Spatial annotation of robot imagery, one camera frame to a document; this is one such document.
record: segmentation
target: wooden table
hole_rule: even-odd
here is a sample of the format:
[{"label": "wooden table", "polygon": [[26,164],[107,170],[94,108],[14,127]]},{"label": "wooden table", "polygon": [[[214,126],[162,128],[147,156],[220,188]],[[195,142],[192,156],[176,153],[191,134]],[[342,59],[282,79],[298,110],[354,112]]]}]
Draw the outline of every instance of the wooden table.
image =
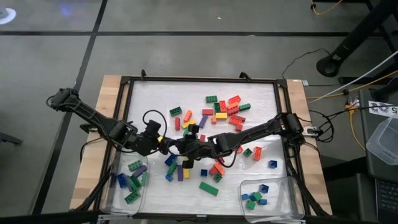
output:
[{"label": "wooden table", "polygon": [[[112,117],[115,109],[115,102],[118,96],[120,75],[105,75],[99,92],[96,110],[105,116]],[[293,113],[297,113],[300,118],[310,120],[308,112],[307,100],[305,99],[304,87],[301,80],[288,80],[288,91],[290,105]],[[280,89],[281,99],[283,99],[283,91]],[[126,103],[127,88],[123,91],[123,97],[120,106],[119,119],[122,118],[123,108]],[[282,107],[285,106],[284,100],[281,101]],[[302,121],[303,126],[308,126],[307,122]],[[98,138],[97,133],[90,133],[87,141]],[[306,137],[305,140],[316,146],[314,138]],[[96,141],[85,147],[83,160],[80,165],[75,190],[73,192],[70,208],[76,208],[90,194],[100,177],[101,166],[103,163],[104,153],[106,149],[106,141]],[[326,191],[325,180],[323,178],[322,167],[318,152],[308,145],[303,145],[300,151],[302,169],[304,173],[305,185],[311,192],[315,200],[322,208],[331,214],[331,207]]]}]

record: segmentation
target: plastic container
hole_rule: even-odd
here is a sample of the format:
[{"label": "plastic container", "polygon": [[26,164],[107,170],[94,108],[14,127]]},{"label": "plastic container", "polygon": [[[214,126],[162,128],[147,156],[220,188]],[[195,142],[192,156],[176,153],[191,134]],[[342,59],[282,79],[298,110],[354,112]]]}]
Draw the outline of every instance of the plastic container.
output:
[{"label": "plastic container", "polygon": [[398,165],[398,115],[381,122],[366,143],[366,148],[389,165]]}]

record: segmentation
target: white label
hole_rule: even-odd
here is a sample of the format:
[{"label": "white label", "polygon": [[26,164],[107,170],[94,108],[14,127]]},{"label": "white label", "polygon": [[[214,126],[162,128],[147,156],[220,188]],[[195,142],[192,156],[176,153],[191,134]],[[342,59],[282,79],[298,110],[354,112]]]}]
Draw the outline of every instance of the white label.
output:
[{"label": "white label", "polygon": [[398,106],[390,106],[389,103],[381,103],[369,100],[369,106],[383,106],[379,108],[369,108],[369,113],[391,117],[398,113]]}]

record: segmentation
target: gray floor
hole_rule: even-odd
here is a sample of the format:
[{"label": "gray floor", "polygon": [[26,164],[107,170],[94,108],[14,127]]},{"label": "gray floor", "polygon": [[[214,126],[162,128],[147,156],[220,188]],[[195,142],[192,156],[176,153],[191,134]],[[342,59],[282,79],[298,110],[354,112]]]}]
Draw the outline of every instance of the gray floor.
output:
[{"label": "gray floor", "polygon": [[[101,1],[2,1],[17,10],[17,18],[0,31],[91,31]],[[100,31],[266,31],[349,32],[366,15],[361,4],[342,4],[322,17],[313,15],[309,1],[108,1]],[[326,9],[330,4],[318,4]],[[20,147],[0,144],[0,216],[30,213],[49,161],[62,119],[44,104],[60,87],[73,86],[89,36],[0,35],[0,131],[24,140]],[[280,78],[283,69],[305,52],[333,50],[342,37],[232,37],[232,36],[99,36],[95,40],[80,90],[94,106],[103,75],[236,77],[242,71],[253,78]],[[358,76],[390,54],[381,38],[370,38],[341,67],[339,76]],[[336,78],[318,74],[317,52],[298,60],[285,76],[311,85],[337,84]],[[335,86],[305,88],[318,96]],[[310,105],[331,114],[344,108],[345,98]],[[322,120],[312,116],[315,124]],[[70,123],[43,212],[68,210],[86,134],[83,121]],[[333,122],[335,139],[318,144],[323,166],[363,156],[349,131],[348,115]],[[359,114],[354,114],[359,138]],[[23,180],[24,184],[15,184]]]}]

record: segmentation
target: yellow lego brick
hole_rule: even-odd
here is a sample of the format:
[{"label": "yellow lego brick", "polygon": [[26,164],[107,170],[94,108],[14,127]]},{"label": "yellow lego brick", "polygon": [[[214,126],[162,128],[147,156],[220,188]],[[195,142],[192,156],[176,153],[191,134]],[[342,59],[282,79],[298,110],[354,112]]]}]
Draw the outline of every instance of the yellow lego brick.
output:
[{"label": "yellow lego brick", "polygon": [[189,169],[183,169],[184,170],[184,178],[187,179],[189,178]]},{"label": "yellow lego brick", "polygon": [[195,120],[194,120],[194,119],[191,119],[191,120],[189,120],[188,122],[183,123],[183,124],[182,124],[182,128],[185,129],[185,128],[187,128],[188,125],[190,125],[190,124],[196,124]]},{"label": "yellow lego brick", "polygon": [[226,119],[227,117],[226,113],[216,113],[216,119]]}]

